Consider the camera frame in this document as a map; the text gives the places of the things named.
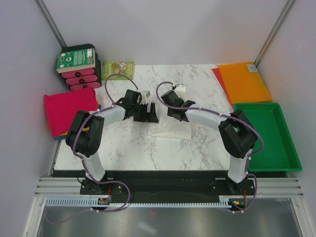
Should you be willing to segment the white t shirt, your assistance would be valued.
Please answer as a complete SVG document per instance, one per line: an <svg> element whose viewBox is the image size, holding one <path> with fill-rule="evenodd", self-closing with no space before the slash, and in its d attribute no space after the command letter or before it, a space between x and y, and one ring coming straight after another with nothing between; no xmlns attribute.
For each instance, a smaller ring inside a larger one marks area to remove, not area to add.
<svg viewBox="0 0 316 237"><path fill-rule="evenodd" d="M149 126L148 135L168 139L192 139L192 125L185 121L161 120Z"/></svg>

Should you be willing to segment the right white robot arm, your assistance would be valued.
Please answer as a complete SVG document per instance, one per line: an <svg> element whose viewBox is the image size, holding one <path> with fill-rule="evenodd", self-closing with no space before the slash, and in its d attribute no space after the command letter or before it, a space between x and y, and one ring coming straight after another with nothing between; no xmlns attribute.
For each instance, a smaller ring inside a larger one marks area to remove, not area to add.
<svg viewBox="0 0 316 237"><path fill-rule="evenodd" d="M201 107L194 101L184 101L174 90L164 93L158 100L168 107L169 117L198 123L219 131L223 145L230 154L227 191L234 195L242 191L247 178L250 154L257 141L255 130L246 115L240 110L222 114Z"/></svg>

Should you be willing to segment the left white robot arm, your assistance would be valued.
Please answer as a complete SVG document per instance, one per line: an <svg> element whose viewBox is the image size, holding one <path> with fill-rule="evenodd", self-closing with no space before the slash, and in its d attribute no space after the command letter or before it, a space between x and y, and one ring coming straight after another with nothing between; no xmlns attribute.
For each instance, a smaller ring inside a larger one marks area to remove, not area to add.
<svg viewBox="0 0 316 237"><path fill-rule="evenodd" d="M81 181L80 194L103 195L110 188L98 154L104 127L130 117L136 122L159 123L155 103L147 103L149 97L149 91L128 89L124 97L108 108L76 113L66 136L66 145L80 158L85 170L86 178Z"/></svg>

